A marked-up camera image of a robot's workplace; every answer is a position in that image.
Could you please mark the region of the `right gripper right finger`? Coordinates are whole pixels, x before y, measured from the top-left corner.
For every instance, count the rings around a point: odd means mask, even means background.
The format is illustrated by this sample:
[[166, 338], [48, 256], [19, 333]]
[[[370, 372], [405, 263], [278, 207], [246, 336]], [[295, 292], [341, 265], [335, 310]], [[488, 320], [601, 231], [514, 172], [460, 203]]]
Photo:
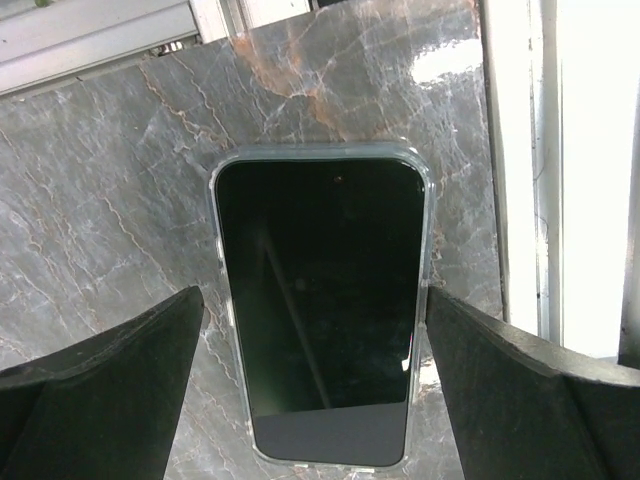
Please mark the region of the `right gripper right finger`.
[[432, 287], [427, 333], [467, 479], [636, 479], [639, 372]]

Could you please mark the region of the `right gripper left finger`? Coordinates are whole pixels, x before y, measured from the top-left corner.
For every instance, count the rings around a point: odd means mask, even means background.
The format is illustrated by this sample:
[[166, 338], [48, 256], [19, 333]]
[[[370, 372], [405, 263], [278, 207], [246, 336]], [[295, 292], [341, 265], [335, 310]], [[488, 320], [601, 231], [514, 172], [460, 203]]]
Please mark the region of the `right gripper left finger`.
[[161, 479], [204, 312], [191, 286], [1, 372], [4, 479]]

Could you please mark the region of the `smartphone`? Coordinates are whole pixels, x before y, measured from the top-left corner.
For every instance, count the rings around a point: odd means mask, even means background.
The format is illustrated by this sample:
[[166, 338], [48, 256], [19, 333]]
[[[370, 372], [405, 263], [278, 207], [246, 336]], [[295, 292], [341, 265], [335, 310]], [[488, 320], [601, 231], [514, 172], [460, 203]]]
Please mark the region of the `smartphone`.
[[400, 142], [245, 146], [214, 164], [208, 195], [254, 451], [401, 465], [429, 288], [428, 162]]

